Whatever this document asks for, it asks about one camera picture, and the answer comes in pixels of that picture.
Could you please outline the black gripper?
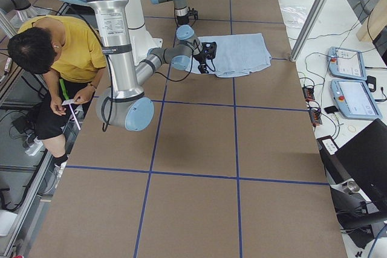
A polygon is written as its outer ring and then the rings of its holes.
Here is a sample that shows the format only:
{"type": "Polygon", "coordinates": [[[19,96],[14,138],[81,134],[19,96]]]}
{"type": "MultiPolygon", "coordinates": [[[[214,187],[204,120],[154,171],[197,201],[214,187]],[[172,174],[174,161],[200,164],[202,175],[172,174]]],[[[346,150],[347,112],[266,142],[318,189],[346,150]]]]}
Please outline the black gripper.
{"type": "Polygon", "coordinates": [[[212,53],[209,51],[201,51],[195,55],[195,60],[199,63],[198,70],[201,74],[208,74],[209,71],[207,69],[207,59],[212,57],[212,53]]]}
{"type": "Polygon", "coordinates": [[[190,17],[192,16],[192,13],[188,13],[183,16],[176,16],[177,25],[187,25],[190,21],[190,17]]]}

